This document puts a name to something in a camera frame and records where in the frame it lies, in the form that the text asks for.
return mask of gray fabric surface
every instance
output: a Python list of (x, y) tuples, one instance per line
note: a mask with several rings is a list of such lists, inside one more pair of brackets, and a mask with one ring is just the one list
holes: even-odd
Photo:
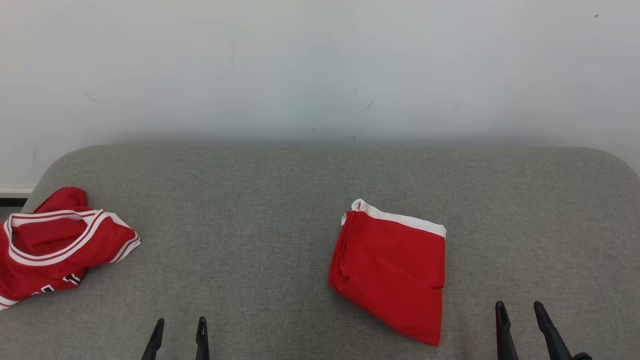
[[(3, 359), (495, 359), (503, 300), (521, 360), (548, 359), (532, 305), (572, 352), (637, 357), (640, 181), (596, 150), (91, 147), (56, 162), (25, 210), (62, 186), (117, 213), (142, 245), (75, 290), (0, 311)], [(396, 334), (327, 285), (357, 198), (444, 224), (439, 348)]]
[(19, 213), (22, 208), (16, 208), (13, 206), (0, 206), (0, 221), (5, 221), (9, 215)]

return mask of folded red shorts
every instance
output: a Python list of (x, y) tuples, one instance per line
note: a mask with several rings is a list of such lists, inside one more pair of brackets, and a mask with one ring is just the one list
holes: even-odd
[(329, 284), (401, 334), (438, 346), (446, 235), (358, 199), (342, 217)]

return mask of gray couch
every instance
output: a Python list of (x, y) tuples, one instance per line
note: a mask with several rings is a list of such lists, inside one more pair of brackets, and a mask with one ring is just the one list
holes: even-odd
[[(0, 311), (1, 359), (495, 359), (503, 300), (520, 359), (547, 359), (532, 304), (569, 349), (637, 359), (640, 181), (592, 149), (114, 145), (57, 161), (63, 186), (142, 245), (75, 290)], [(405, 338), (327, 284), (340, 218), (363, 198), (448, 230), (440, 347)]]

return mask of jersey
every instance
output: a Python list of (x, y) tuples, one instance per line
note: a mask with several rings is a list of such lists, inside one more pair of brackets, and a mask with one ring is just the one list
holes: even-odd
[(442, 225), (358, 199), (342, 217), (329, 284), (401, 334), (438, 346), (446, 236)]
[(87, 269), (117, 263), (140, 237), (114, 213), (87, 207), (78, 188), (53, 193), (0, 229), (0, 310), (32, 295), (71, 289)]

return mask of white wall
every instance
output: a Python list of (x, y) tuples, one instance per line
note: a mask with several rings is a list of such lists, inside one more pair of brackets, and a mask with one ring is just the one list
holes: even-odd
[(175, 135), (584, 145), (640, 170), (640, 3), (4, 0), (0, 121), (0, 188)]

